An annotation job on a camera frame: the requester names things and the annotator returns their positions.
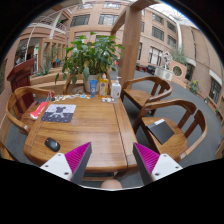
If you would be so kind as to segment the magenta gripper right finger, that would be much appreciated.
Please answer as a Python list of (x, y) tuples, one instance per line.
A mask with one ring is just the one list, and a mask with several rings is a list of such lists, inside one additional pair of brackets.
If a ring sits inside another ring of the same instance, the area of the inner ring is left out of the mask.
[(158, 154), (139, 143), (133, 144), (133, 154), (145, 185), (182, 169), (168, 154)]

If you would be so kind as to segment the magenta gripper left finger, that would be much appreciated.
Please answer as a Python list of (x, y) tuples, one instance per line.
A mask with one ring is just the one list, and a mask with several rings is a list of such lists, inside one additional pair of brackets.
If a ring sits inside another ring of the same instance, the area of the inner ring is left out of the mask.
[(91, 153), (92, 145), (88, 142), (66, 154), (56, 153), (41, 166), (41, 169), (75, 184), (80, 184)]

